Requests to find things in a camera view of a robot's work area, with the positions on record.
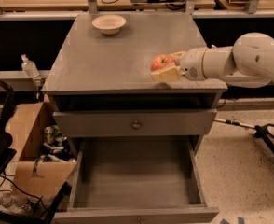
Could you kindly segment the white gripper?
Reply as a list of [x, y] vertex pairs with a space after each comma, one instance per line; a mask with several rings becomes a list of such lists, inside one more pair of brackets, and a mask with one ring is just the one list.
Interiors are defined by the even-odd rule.
[[[206, 48], [195, 48], [187, 51], [171, 53], [170, 56], [176, 63], [180, 63], [185, 72], [185, 77], [192, 81], [203, 81], [206, 79], [203, 73], [203, 58]], [[168, 65], [151, 73], [151, 78], [155, 82], [174, 82], [181, 77], [179, 66]]]

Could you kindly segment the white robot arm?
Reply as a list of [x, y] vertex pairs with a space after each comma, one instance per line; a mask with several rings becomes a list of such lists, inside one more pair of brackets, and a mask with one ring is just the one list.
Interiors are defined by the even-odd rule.
[[181, 77], [191, 81], [214, 78], [237, 87], [263, 87], [274, 83], [274, 38], [249, 33], [232, 46], [160, 54], [151, 62], [150, 70], [156, 82], [174, 82]]

